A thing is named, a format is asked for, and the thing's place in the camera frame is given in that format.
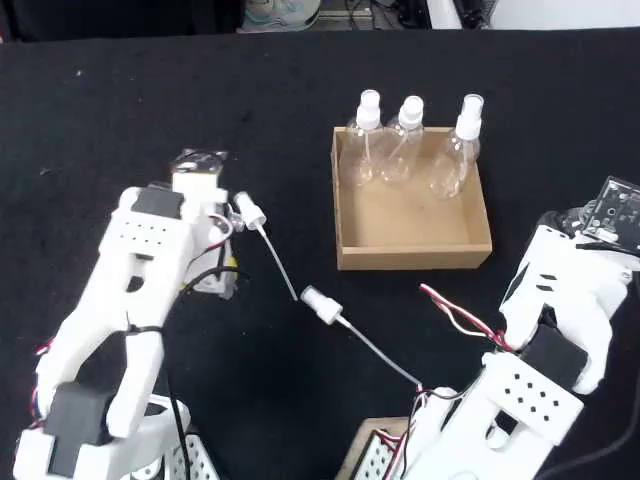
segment white cable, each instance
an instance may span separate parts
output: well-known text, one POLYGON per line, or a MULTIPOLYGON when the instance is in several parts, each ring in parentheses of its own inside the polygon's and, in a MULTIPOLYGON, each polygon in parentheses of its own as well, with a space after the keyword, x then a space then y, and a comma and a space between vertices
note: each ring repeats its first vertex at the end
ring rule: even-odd
POLYGON ((284 266, 282 265, 282 262, 280 261, 280 257, 278 257, 278 254, 276 253, 275 248, 273 248, 273 245, 271 245, 271 242, 269 241, 269 237, 267 237, 267 233, 264 231, 264 228, 262 228, 262 225, 258 225, 256 229, 258 230, 260 235, 262 235, 262 238, 264 238, 264 241, 267 244, 267 247, 269 248, 269 251, 271 251, 271 255, 273 255, 273 259, 276 261, 276 264, 278 265, 278 268, 280 269, 280 273, 282 274, 282 278, 284 278, 284 281, 287 284, 287 288, 289 289, 289 292, 291 292, 291 296, 293 297, 293 300, 297 302, 298 301, 298 295, 296 294, 296 291, 293 289, 293 285, 291 284, 291 280, 289 280, 289 275, 287 275, 287 272, 285 271, 284 266))
POLYGON ((393 360, 391 360, 389 357, 387 357, 384 352, 382 350, 380 350, 378 347, 376 347, 373 342, 371 342, 371 340, 369 340, 367 337, 364 336, 364 334, 360 333, 360 331, 354 327, 353 325, 351 325, 342 315, 338 315, 336 316, 336 320, 345 328, 351 330, 351 332, 358 337, 360 340, 362 340, 362 342, 369 347, 371 350, 373 350, 373 352, 378 355, 378 357, 380 357, 382 360, 384 360, 386 362, 387 365, 389 365, 391 368, 393 368, 396 372, 398 372, 400 375, 402 375, 404 378, 406 378, 407 380, 409 380, 410 382, 414 383, 417 387, 418 390, 421 391, 422 390, 422 382, 420 380, 418 380, 416 377, 414 377, 413 375, 411 375, 410 373, 408 373, 406 370, 404 370, 402 367, 400 367, 396 362, 394 362, 393 360))
POLYGON ((456 328, 456 330, 458 330, 460 333, 463 333, 464 335, 469 335, 470 337, 486 338, 486 335, 482 332, 472 332, 471 330, 467 330, 466 328, 462 327, 462 325, 460 325, 456 321, 456 318, 453 316, 453 313, 451 312, 449 307, 447 307, 444 303, 436 303, 436 305, 440 310, 442 310, 444 313, 447 314, 447 316, 449 317, 449 321, 451 322, 451 325, 453 325, 456 328))
POLYGON ((475 315, 473 315, 472 313, 468 312, 467 310, 465 310, 462 307, 459 307, 458 305, 456 305, 455 303, 447 300, 446 298, 444 298, 442 295, 440 295, 436 290, 434 290, 433 288, 431 288, 429 285, 427 285, 426 283, 421 283, 420 284, 420 288, 422 288, 423 290, 426 290, 427 293, 431 296, 431 297, 436 297, 436 300, 438 300, 438 302, 436 303, 442 303, 444 305, 446 305, 447 307, 453 308, 454 310, 460 312, 461 314, 463 314, 464 316, 472 319, 473 321, 475 321, 477 324, 479 324, 482 328, 486 329, 487 332, 493 332, 492 329, 490 329, 486 323, 484 323, 482 320, 480 320, 478 317, 476 317, 475 315))

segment perforated white bracket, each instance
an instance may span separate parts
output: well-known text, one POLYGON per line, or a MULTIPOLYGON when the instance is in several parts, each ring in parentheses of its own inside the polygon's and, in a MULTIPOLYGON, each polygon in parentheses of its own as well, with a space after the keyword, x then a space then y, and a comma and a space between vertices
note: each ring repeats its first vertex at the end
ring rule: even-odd
POLYGON ((416 460, 405 480, 512 480, 514 472, 532 479, 582 410, 580 400, 513 354, 485 354, 483 362, 453 414, 455 402, 432 397, 414 416, 408 452, 416 460), (517 424, 496 446, 491 432, 501 413, 517 424))
POLYGON ((393 459, 394 451, 385 445, 375 432, 371 434, 366 450, 360 457, 352 480, 382 480, 393 459))
MULTIPOLYGON (((187 435, 186 440, 191 465, 190 480, 220 480, 200 437, 190 434, 187 435)), ((179 447, 174 448, 165 455, 164 480, 186 480, 184 456, 182 455, 182 449, 179 447)))
POLYGON ((485 365, 477 388, 514 419, 560 445, 583 403, 515 355, 487 355, 485 365))

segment black wire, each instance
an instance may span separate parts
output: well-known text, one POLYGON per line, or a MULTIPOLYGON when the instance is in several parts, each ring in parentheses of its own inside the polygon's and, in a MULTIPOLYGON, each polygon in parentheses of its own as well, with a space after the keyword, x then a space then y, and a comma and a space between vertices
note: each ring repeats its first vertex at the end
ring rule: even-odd
POLYGON ((434 397, 441 398, 442 400, 453 400, 453 401, 460 400, 462 397, 464 397, 467 394, 467 392, 473 386, 473 384, 476 383, 481 373, 482 373, 482 370, 480 370, 480 373, 478 373, 478 375, 473 380, 471 380, 471 382, 469 382, 469 384, 466 387, 464 387, 461 391, 459 391, 454 395, 442 395, 432 389, 427 389, 419 392, 415 397, 413 397, 411 414, 409 415, 409 419, 407 420, 406 438, 404 440, 404 447, 402 449, 403 465, 402 465, 402 473, 400 474, 400 480, 402 480, 407 473, 407 445, 409 443, 409 434, 411 433, 411 420, 413 419, 413 416, 416 413, 416 406, 418 405, 418 400, 420 399, 421 395, 423 394, 427 394, 428 396, 433 395, 434 397))
POLYGON ((361 3, 362 0, 356 0, 356 3, 353 4, 353 7, 349 8, 349 0, 344 0, 344 8, 347 9, 347 14, 349 15, 349 25, 351 26, 352 30, 360 30, 360 27, 358 27, 358 24, 353 18, 353 12, 356 11, 356 8, 358 8, 361 3))
POLYGON ((625 255, 631 255, 636 258, 640 258, 640 252, 633 252, 631 250, 627 250, 626 248, 619 247, 618 245, 614 245, 612 243, 605 242, 591 242, 591 243, 579 243, 576 245, 578 250, 593 250, 598 252, 616 252, 616 253, 624 253, 625 255))
POLYGON ((384 20, 387 22, 387 25, 389 25, 391 30, 396 30, 396 26, 393 24, 393 22, 391 20, 389 20, 389 17, 387 16, 387 10, 394 11, 394 9, 391 8, 391 7, 387 7, 386 5, 381 4, 377 0, 371 0, 371 3, 373 3, 373 5, 375 5, 376 7, 378 7, 380 9, 380 12, 382 13, 382 16, 383 16, 384 20))
POLYGON ((407 444, 409 443, 409 434, 411 433, 411 420, 413 419, 413 416, 416 413, 416 407, 418 405, 418 400, 420 399, 420 395, 422 395, 422 393, 419 393, 413 398, 413 404, 411 406, 411 414, 407 419, 407 432, 405 433, 404 445, 402 447, 402 473, 400 474, 400 480, 402 480, 405 474, 407 473, 407 444))
POLYGON ((16 15, 16 9, 13 5, 13 0, 2 0, 2 6, 4 7, 4 13, 7 19, 7 27, 9 28, 9 36, 11 40, 21 40, 20 27, 18 26, 18 16, 16 15))
POLYGON ((638 426, 638 420, 640 419, 640 372, 638 373, 638 379, 636 381, 636 391, 635 398, 633 400, 633 407, 631 418, 629 420, 629 425, 624 430, 622 435, 620 435, 616 440, 611 442, 608 446, 603 447, 595 452, 588 453, 581 457, 575 458, 573 460, 569 460, 568 462, 561 463, 560 465, 556 465, 555 467, 551 467, 539 476, 535 478, 535 480, 546 480, 547 478, 558 475, 559 473, 566 472, 567 470, 571 470, 573 468, 581 467, 587 463, 593 462, 595 460, 599 460, 602 457, 609 455, 616 450, 619 450, 625 443, 629 441, 635 430, 638 426))
MULTIPOLYGON (((218 266, 209 268, 205 270, 200 275, 194 277, 189 283, 187 283, 184 288, 178 293, 178 296, 174 300, 171 308, 169 309, 169 313, 167 314, 167 318, 165 320, 165 325, 168 322, 169 318, 171 318, 176 305, 180 303, 180 300, 184 298, 193 287, 195 287, 202 280, 207 278, 209 275, 217 275, 222 272, 233 272, 245 278, 249 278, 247 273, 236 267, 227 267, 227 266, 218 266)), ((129 330, 126 332, 127 335, 137 335, 145 332, 157 332, 160 334, 160 338, 162 339, 162 346, 164 349, 164 368, 165 368, 165 376, 167 381, 167 393, 169 394, 169 401, 171 402, 171 410, 173 411, 173 418, 176 421, 176 429, 178 430, 178 441, 180 442, 180 449, 182 450, 182 456, 184 457, 184 472, 185 479, 191 480, 191 464, 189 463, 189 450, 187 450, 187 440, 184 433, 184 428, 182 426, 182 419, 180 418, 180 412, 178 410, 178 401, 176 400, 176 395, 173 390, 173 379, 171 375, 171 361, 169 358, 169 349, 167 348, 167 342, 165 341, 164 329, 160 327, 137 327, 136 325, 132 325, 129 322, 129 314, 127 312, 127 322, 129 323, 129 330)))
MULTIPOLYGON (((612 245, 608 243, 586 243, 581 244, 583 246, 586 245, 601 245, 602 247, 598 248, 585 248, 584 250, 609 250, 608 248, 604 248, 604 246, 611 247, 612 245)), ((635 272, 633 274, 633 284, 636 289, 636 295, 638 299, 640 299, 640 274, 635 272)), ((606 447, 603 447, 594 452, 588 453, 581 457, 575 458, 573 460, 569 460, 568 462, 561 463, 556 465, 555 467, 551 467, 544 472, 542 472, 539 476, 535 478, 535 480, 546 480, 547 478, 558 475, 559 473, 566 472, 567 470, 571 470, 573 468, 581 467, 586 465, 587 463, 593 462, 595 460, 599 460, 602 457, 614 453, 616 450, 619 450, 625 443, 629 441, 633 434, 635 433, 636 428, 638 427, 638 421, 640 420, 640 371, 638 372, 638 379, 636 380, 636 390, 635 390, 635 398, 633 400, 633 406, 631 407, 631 418, 629 419, 629 424, 627 428, 622 432, 616 440, 611 442, 606 447)))
POLYGON ((369 0, 369 10, 371 10, 371 29, 378 30, 376 27, 376 12, 374 10, 373 0, 369 0))

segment detached spray nozzle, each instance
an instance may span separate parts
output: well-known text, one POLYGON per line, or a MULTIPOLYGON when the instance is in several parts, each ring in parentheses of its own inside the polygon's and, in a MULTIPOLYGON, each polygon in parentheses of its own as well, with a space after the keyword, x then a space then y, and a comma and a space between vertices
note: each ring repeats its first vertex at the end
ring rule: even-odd
POLYGON ((267 221, 267 216, 257 206, 247 192, 237 193, 233 200, 236 202, 240 216, 249 230, 258 230, 267 221))
POLYGON ((300 300, 306 303, 311 310, 316 312, 316 315, 320 317, 320 320, 327 325, 331 325, 335 322, 342 313, 342 305, 336 302, 333 298, 324 296, 311 285, 304 289, 300 295, 300 300))
POLYGON ((257 230, 260 236, 264 239, 264 242, 267 244, 267 247, 269 248, 269 251, 273 256, 273 259, 278 265, 278 269, 282 274, 282 278, 284 278, 284 282, 287 284, 287 288, 289 289, 293 300, 298 301, 298 295, 296 294, 296 291, 291 284, 291 280, 289 280, 289 275, 287 275, 287 272, 285 271, 275 248, 273 248, 273 245, 271 245, 271 241, 269 240, 269 237, 267 237, 267 232, 265 232, 264 228, 262 227, 267 221, 267 216, 264 214, 262 209, 257 206, 253 202, 253 200, 251 200, 251 197, 247 192, 240 192, 236 194, 233 199, 236 202, 238 210, 240 210, 240 216, 242 217, 242 221, 245 223, 247 228, 249 230, 257 230))
POLYGON ((350 330, 356 337, 358 337, 367 347, 369 347, 378 357, 380 357, 387 365, 393 368, 396 372, 416 385, 418 391, 422 391, 422 383, 416 377, 404 370, 400 365, 387 357, 382 350, 376 347, 371 340, 369 340, 360 330, 354 327, 349 321, 342 316, 342 305, 336 302, 333 298, 326 297, 314 287, 309 285, 304 289, 300 300, 306 303, 311 310, 316 312, 316 315, 326 323, 327 325, 333 324, 337 321, 344 328, 350 330))

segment circuit board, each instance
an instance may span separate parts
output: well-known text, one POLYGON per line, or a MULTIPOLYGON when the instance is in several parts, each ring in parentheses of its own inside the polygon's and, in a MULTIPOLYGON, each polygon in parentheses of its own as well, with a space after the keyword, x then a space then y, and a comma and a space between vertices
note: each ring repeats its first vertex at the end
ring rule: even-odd
POLYGON ((628 250, 640 250, 640 187, 609 177, 584 233, 628 250))

